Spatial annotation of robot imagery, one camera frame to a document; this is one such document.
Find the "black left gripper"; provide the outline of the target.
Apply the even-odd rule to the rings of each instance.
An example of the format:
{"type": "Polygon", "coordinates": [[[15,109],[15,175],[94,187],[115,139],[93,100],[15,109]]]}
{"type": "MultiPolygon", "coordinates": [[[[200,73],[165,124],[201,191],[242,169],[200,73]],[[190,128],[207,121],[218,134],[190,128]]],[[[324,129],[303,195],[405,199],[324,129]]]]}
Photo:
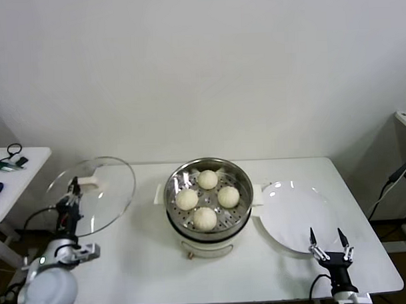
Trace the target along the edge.
{"type": "Polygon", "coordinates": [[[58,212],[56,232],[58,235],[76,236],[76,228],[83,217],[79,211],[79,203],[83,193],[78,185],[78,178],[74,177],[67,187],[66,201],[60,201],[55,208],[58,212]]]}

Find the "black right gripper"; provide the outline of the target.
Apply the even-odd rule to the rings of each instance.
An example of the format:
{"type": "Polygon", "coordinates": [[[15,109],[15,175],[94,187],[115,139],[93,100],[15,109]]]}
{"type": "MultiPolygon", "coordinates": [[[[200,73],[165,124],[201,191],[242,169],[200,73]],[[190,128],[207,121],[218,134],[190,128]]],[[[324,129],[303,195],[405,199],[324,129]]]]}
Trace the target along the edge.
{"type": "Polygon", "coordinates": [[[310,227],[310,246],[309,250],[320,266],[326,268],[330,274],[332,293],[340,292],[357,292],[356,286],[351,282],[348,268],[353,260],[354,247],[350,246],[347,237],[340,228],[337,229],[343,253],[328,252],[326,253],[317,245],[317,240],[312,227],[310,227]]]}

